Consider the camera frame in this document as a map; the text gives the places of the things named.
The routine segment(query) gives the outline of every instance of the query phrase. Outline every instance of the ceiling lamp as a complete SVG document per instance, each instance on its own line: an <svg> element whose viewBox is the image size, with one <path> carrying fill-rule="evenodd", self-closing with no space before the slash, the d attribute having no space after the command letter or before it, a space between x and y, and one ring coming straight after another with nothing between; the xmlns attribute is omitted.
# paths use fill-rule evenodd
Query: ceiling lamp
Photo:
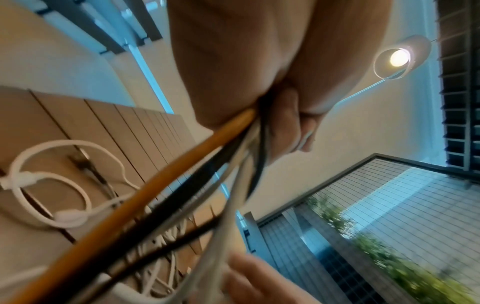
<svg viewBox="0 0 480 304"><path fill-rule="evenodd" d="M410 36L380 51L375 57L373 71L386 80L402 78L429 57L432 43L421 35Z"/></svg>

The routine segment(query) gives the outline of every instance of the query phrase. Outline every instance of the orange cable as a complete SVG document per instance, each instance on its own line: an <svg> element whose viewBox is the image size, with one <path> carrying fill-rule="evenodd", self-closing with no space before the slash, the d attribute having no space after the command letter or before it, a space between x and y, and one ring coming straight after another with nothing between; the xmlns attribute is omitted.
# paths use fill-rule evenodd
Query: orange cable
<svg viewBox="0 0 480 304"><path fill-rule="evenodd" d="M128 201L117 208L109 217L95 227L87 236L77 242L59 258L37 280L19 292L8 304L34 304L47 295L55 286L82 267L88 267L89 260L100 249L112 241L116 233L141 213L144 207L189 168L201 161L216 148L230 142L245 130L255 119L256 109L247 109L223 125L212 136L167 165L152 177Z"/></svg>

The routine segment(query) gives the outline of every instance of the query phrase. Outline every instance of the light bulb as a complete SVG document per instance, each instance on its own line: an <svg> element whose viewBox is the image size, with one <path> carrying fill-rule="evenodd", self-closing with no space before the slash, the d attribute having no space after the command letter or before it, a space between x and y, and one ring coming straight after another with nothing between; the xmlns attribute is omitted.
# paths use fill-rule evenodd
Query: light bulb
<svg viewBox="0 0 480 304"><path fill-rule="evenodd" d="M401 67L410 61L410 53L404 49L395 51L390 56L390 64L394 67Z"/></svg>

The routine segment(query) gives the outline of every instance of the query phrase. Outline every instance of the bundle of cables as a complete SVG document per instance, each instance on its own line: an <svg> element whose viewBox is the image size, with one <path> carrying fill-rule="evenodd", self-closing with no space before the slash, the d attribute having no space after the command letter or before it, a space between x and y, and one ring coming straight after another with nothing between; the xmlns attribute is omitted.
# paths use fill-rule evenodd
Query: bundle of cables
<svg viewBox="0 0 480 304"><path fill-rule="evenodd" d="M89 200L85 193L83 196L86 203L85 211L64 210L53 215L53 219L45 218L36 210L32 210L34 208L28 202L22 201L21 188L28 183L19 182L18 172L23 162L36 152L28 151L21 154L23 162L12 164L8 179L4 180L2 187L5 186L14 194L16 193L15 196L22 206L48 225L59 228L76 227L87 221L89 216L98 213L100 209L103 210L123 200L125 202L53 265L32 269L15 278L10 278L8 283L12 284L40 275L9 303L66 303L72 300L75 303L91 303L110 290L130 303L181 303L197 289L200 280L202 280L202 288L198 291L197 301L204 304L215 301L215 297L220 291L222 267L227 258L231 235L236 229L236 210L254 191L267 159L265 109L260 110L259 117L257 115L256 109L243 111L214 132L210 138L170 163L132 195L116 197L100 207L91 208L91 205L87 203ZM70 141L69 144L84 145L84 143ZM103 149L93 145L95 144L89 144L91 147ZM155 200L164 188L221 146L223 146L222 149L216 155L196 170L170 196L161 203L155 204L154 207L148 207L149 203ZM45 143L41 148L49 147L48 143ZM138 187L127 181L125 170L120 161L118 163L122 167L124 180L137 189ZM227 164L227 168L221 177L202 191L215 173L225 164ZM239 169L231 195L221 215L185 233L188 217L220 187L237 167ZM32 178L38 179L39 176L35 176L35 174L32 174ZM58 179L58 176L44 175L40 178ZM70 183L71 181L64 180L63 182L75 188ZM125 226L135 218L135 223L125 229ZM176 271L170 271L169 280L165 283L170 288L168 295L163 298L147 296L157 280L159 259L170 257L170 264L174 267L175 250L191 243L210 230L214 230L214 233L207 248L191 273L178 282L176 289L173 290L173 278L170 279ZM155 247L149 250L145 244L152 244L152 241ZM127 263L120 271L112 275L107 274L107 270L112 265L135 249L140 253L137 259ZM150 264L153 264L153 269L148 268ZM142 271L149 274L142 293L121 283L125 278Z"/></svg>

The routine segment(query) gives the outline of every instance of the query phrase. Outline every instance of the hand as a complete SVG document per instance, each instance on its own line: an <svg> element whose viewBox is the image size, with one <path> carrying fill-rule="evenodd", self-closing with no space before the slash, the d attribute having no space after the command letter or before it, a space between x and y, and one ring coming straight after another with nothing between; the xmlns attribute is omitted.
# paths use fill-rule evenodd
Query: hand
<svg viewBox="0 0 480 304"><path fill-rule="evenodd" d="M321 304L250 254L232 253L224 289L234 304Z"/></svg>
<svg viewBox="0 0 480 304"><path fill-rule="evenodd" d="M198 122L216 129L267 91L271 159L308 152L370 66L392 0L173 0L170 36Z"/></svg>

